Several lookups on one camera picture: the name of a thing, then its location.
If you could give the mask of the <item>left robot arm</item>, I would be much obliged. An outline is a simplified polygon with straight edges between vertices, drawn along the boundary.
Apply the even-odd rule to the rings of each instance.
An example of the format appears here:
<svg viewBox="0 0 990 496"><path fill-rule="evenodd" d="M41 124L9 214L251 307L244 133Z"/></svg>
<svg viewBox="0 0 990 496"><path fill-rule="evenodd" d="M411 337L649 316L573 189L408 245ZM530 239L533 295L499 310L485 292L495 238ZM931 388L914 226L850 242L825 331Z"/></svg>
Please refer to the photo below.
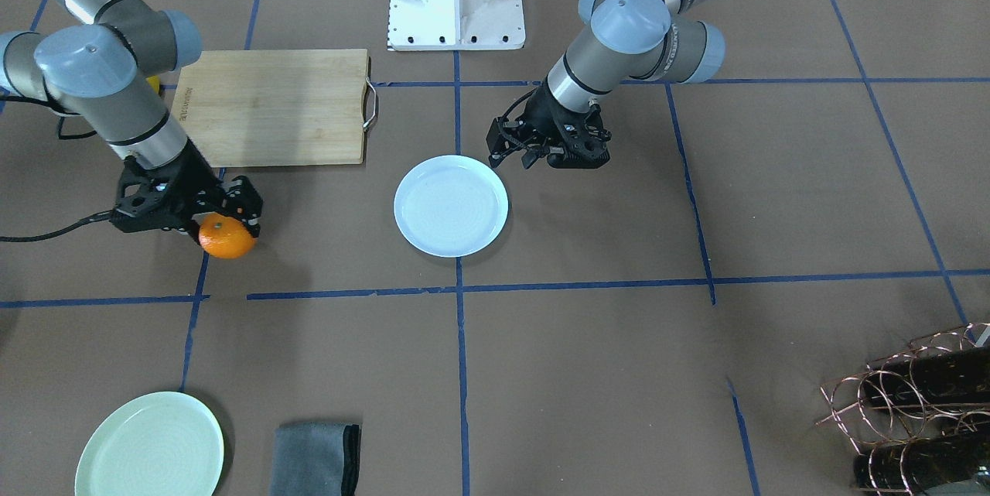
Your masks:
<svg viewBox="0 0 990 496"><path fill-rule="evenodd" d="M593 170L609 162L611 133L601 101L623 80L703 83L725 59L722 32L687 12L702 0L579 0L583 30L541 86L523 95L522 112L493 119L488 162L520 154L524 168Z"/></svg>

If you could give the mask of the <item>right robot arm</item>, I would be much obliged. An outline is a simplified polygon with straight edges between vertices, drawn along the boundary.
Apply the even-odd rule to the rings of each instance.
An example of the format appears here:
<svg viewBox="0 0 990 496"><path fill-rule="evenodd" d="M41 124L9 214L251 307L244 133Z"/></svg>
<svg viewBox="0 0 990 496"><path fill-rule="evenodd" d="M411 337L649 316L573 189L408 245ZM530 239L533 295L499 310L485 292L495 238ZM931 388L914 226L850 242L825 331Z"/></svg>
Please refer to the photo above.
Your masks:
<svg viewBox="0 0 990 496"><path fill-rule="evenodd" d="M108 221L127 234L171 229L199 242L206 214L216 213L257 238L263 202L250 179L219 179L149 84L201 57L194 22L144 0L53 1L78 24L3 34L2 87L8 101L85 119L123 161L113 206L74 227Z"/></svg>

